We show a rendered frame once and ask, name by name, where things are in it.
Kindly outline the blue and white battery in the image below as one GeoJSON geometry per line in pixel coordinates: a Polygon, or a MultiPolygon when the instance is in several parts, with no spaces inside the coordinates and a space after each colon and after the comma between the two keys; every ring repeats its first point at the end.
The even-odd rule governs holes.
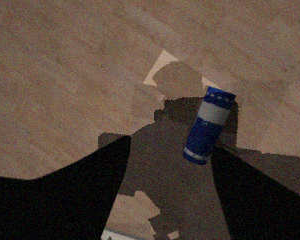
{"type": "Polygon", "coordinates": [[[183,156],[187,160],[198,165],[206,165],[236,96],[212,86],[208,87],[183,151],[183,156]]]}

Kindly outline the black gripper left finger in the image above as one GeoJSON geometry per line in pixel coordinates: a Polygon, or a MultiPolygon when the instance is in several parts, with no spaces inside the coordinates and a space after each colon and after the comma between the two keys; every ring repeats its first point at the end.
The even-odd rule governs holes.
{"type": "Polygon", "coordinates": [[[34,180],[0,176],[0,235],[23,240],[100,240],[130,154],[122,136],[34,180]]]}

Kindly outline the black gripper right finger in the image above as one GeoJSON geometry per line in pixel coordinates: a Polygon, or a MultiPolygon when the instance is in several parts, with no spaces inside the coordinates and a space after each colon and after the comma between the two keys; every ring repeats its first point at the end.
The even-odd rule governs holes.
{"type": "Polygon", "coordinates": [[[231,240],[300,240],[300,195],[222,147],[211,156],[231,240]]]}

